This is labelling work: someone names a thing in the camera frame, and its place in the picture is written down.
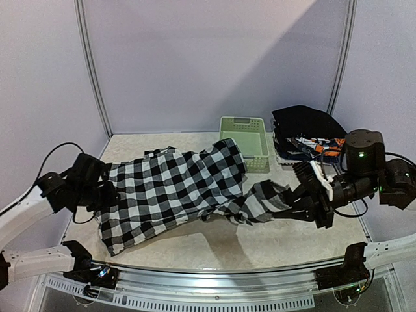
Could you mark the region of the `black white patterned garment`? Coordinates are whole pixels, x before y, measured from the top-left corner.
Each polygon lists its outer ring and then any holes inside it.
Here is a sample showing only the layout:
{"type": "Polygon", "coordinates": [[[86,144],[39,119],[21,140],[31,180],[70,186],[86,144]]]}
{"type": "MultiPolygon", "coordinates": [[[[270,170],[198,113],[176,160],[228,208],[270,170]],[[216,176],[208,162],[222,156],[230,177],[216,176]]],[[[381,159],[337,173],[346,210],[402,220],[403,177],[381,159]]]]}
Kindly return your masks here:
{"type": "Polygon", "coordinates": [[[174,147],[111,163],[109,180],[120,199],[97,214],[100,238],[111,256],[181,224],[212,215],[234,224],[265,223],[290,208],[289,187],[271,180],[243,191],[247,168],[232,138],[201,152],[174,147]]]}

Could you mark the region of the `black t-shirt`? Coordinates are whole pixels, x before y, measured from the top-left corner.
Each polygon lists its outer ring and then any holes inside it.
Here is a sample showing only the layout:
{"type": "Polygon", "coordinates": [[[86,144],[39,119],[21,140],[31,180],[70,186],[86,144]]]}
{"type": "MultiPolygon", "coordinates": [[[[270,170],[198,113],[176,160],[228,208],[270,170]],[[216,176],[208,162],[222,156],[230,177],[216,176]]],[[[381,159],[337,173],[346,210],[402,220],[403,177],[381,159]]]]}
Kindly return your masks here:
{"type": "Polygon", "coordinates": [[[272,111],[276,130],[282,138],[344,138],[346,131],[329,114],[305,105],[272,111]]]}

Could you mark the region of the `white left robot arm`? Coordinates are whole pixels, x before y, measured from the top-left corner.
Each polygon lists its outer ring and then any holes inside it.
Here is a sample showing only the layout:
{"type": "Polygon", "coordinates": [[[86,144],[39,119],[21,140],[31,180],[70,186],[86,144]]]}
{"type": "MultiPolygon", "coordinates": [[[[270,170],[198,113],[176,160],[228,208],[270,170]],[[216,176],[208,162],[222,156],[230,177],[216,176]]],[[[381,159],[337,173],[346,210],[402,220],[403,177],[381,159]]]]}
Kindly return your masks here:
{"type": "Polygon", "coordinates": [[[32,276],[61,272],[65,278],[93,287],[115,289],[119,270],[94,265],[92,255],[75,240],[31,252],[6,250],[6,245],[40,220],[62,209],[100,211],[118,202],[111,182],[73,182],[52,172],[1,210],[1,288],[32,276]]]}

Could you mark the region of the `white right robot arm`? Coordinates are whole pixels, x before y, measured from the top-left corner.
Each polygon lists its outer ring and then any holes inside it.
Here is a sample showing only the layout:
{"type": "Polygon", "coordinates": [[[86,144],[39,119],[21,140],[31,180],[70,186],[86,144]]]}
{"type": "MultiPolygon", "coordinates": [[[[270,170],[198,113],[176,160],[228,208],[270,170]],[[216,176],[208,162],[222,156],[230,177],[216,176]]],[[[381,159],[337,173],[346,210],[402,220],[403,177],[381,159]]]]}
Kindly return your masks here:
{"type": "MultiPolygon", "coordinates": [[[[328,228],[339,209],[365,198],[378,197],[380,205],[405,211],[415,203],[415,168],[404,159],[391,159],[383,168],[362,174],[349,170],[339,175],[324,175],[315,161],[293,167],[300,184],[288,190],[289,208],[276,218],[314,222],[328,228]]],[[[415,235],[382,242],[355,243],[346,248],[343,263],[331,267],[341,283],[350,283],[360,273],[389,263],[415,258],[415,235]]]]}

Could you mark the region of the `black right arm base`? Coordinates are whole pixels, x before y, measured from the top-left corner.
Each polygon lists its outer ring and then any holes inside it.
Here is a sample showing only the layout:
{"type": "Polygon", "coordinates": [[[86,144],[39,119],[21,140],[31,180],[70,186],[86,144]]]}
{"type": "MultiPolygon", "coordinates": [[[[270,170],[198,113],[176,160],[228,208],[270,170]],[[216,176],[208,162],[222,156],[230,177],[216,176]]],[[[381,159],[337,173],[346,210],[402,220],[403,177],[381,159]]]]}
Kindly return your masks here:
{"type": "Polygon", "coordinates": [[[318,289],[329,289],[359,281],[372,281],[374,268],[365,266],[368,256],[365,252],[377,252],[380,243],[359,242],[346,247],[344,260],[340,265],[327,266],[314,271],[315,282],[318,289]]]}

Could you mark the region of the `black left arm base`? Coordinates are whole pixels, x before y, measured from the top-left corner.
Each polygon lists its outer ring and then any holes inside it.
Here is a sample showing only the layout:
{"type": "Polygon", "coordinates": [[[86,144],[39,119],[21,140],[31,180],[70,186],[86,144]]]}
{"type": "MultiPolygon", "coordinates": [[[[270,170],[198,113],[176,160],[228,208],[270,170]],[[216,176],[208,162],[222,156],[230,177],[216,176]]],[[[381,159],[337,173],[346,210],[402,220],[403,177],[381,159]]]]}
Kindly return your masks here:
{"type": "Polygon", "coordinates": [[[81,283],[89,283],[91,286],[115,289],[120,271],[109,265],[94,265],[92,256],[79,242],[69,240],[62,243],[69,249],[75,259],[73,268],[64,272],[63,276],[81,283]]]}

